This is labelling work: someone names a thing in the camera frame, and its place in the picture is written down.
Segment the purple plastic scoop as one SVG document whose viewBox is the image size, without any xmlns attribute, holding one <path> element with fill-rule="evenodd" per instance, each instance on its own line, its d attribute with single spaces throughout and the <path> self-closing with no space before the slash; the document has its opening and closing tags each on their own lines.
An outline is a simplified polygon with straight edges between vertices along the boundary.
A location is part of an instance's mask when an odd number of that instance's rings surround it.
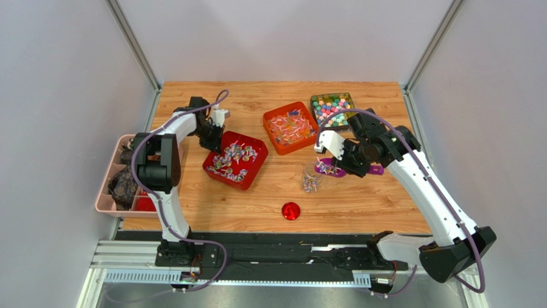
<svg viewBox="0 0 547 308">
<path fill-rule="evenodd" d="M 333 163 L 331 162 L 331 158 L 321 158 L 318 159 L 315 163 L 314 170 L 316 173 L 320 173 L 327 176 L 332 176 L 335 178 L 342 178 L 348 175 L 346 171 L 344 171 L 340 167 L 335 167 Z M 371 165 L 369 167 L 369 170 L 367 172 L 367 175 L 384 175 L 385 170 L 380 165 Z"/>
</svg>

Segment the red tray of swirl lollipops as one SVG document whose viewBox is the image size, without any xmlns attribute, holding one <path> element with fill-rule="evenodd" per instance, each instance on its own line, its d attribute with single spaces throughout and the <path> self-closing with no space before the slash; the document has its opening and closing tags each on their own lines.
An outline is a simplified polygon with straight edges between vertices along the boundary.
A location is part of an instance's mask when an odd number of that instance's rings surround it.
<svg viewBox="0 0 547 308">
<path fill-rule="evenodd" d="M 268 148 L 263 141 L 227 131 L 222 136 L 220 153 L 210 152 L 202 169 L 213 180 L 246 191 L 253 184 L 268 155 Z"/>
</svg>

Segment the clear plastic jar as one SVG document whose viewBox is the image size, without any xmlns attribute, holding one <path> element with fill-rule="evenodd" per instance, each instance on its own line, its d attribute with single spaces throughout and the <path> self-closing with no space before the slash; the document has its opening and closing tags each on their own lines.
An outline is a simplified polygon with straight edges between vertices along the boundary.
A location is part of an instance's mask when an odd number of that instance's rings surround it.
<svg viewBox="0 0 547 308">
<path fill-rule="evenodd" d="M 308 162 L 302 171 L 302 189 L 306 193 L 316 193 L 319 190 L 323 174 L 315 170 L 315 163 Z"/>
</svg>

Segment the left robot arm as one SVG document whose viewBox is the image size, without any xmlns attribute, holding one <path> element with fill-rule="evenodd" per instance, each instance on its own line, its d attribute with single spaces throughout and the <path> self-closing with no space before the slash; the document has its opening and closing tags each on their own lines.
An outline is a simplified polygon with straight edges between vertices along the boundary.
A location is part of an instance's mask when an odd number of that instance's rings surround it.
<svg viewBox="0 0 547 308">
<path fill-rule="evenodd" d="M 220 108 L 221 101 L 222 97 L 209 103 L 193 96 L 188 106 L 177 108 L 159 128 L 135 136 L 130 162 L 132 177 L 147 192 L 159 215 L 160 258 L 195 257 L 195 241 L 189 238 L 191 227 L 184 218 L 178 197 L 182 177 L 179 147 L 186 137 L 195 136 L 202 148 L 220 152 L 225 122 L 230 117 L 229 110 Z"/>
</svg>

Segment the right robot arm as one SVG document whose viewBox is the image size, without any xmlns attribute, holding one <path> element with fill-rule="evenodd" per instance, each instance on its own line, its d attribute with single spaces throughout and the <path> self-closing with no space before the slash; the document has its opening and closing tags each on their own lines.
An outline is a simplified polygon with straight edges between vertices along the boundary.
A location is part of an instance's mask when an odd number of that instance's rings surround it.
<svg viewBox="0 0 547 308">
<path fill-rule="evenodd" d="M 373 163 L 395 177 L 418 207 L 430 237 L 382 232 L 368 243 L 377 259 L 421 266 L 435 281 L 456 279 L 476 293 L 485 290 L 482 258 L 497 237 L 491 227 L 479 227 L 452 199 L 405 126 L 394 127 L 372 109 L 346 110 L 351 139 L 321 133 L 317 144 L 333 154 L 336 167 L 363 178 Z"/>
</svg>

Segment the clear tray of colourful candies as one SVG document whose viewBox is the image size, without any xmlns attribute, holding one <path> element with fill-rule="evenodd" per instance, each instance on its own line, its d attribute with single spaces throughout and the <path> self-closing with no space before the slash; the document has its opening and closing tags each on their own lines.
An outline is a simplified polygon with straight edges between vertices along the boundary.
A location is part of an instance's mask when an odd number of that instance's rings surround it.
<svg viewBox="0 0 547 308">
<path fill-rule="evenodd" d="M 325 129 L 334 130 L 336 132 L 348 132 L 350 130 L 346 114 L 337 115 L 331 120 L 326 121 L 326 119 L 335 112 L 354 108 L 353 100 L 348 92 L 311 96 L 309 104 L 311 114 L 317 122 L 317 125 L 321 126 L 322 124 L 325 124 Z"/>
</svg>

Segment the orange tray of lollipops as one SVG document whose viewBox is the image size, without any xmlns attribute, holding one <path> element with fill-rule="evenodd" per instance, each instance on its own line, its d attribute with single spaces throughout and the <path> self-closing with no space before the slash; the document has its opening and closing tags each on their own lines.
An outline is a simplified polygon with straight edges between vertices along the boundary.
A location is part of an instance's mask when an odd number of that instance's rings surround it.
<svg viewBox="0 0 547 308">
<path fill-rule="evenodd" d="M 287 155 L 314 145 L 317 122 L 301 101 L 263 114 L 263 126 L 278 155 Z"/>
</svg>

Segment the red jar lid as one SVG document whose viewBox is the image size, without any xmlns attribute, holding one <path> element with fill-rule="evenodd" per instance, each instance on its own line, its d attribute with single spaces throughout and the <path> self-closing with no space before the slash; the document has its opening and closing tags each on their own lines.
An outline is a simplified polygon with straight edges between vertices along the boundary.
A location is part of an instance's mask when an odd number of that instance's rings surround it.
<svg viewBox="0 0 547 308">
<path fill-rule="evenodd" d="M 287 202 L 282 206 L 281 209 L 283 218 L 294 221 L 300 216 L 300 207 L 294 202 Z"/>
</svg>

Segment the pink organizer basket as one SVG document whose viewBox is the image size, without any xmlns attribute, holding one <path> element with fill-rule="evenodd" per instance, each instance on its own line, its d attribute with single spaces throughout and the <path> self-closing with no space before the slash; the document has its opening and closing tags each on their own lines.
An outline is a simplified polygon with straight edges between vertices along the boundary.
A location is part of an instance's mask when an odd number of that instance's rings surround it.
<svg viewBox="0 0 547 308">
<path fill-rule="evenodd" d="M 120 137 L 95 203 L 98 212 L 121 218 L 157 217 L 158 198 L 168 219 L 183 218 L 178 199 L 181 162 L 178 139 L 172 133 L 146 141 L 132 165 L 133 150 L 147 133 Z"/>
</svg>

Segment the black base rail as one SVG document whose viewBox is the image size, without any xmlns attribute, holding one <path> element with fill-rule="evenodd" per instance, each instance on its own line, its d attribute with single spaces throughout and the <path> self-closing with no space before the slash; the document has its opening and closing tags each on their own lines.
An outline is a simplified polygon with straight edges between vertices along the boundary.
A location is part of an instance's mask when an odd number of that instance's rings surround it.
<svg viewBox="0 0 547 308">
<path fill-rule="evenodd" d="M 381 261 L 367 248 L 370 234 L 195 232 L 195 244 L 157 247 L 156 266 L 194 266 L 200 278 L 273 282 L 349 282 L 353 271 L 391 275 L 410 267 Z"/>
</svg>

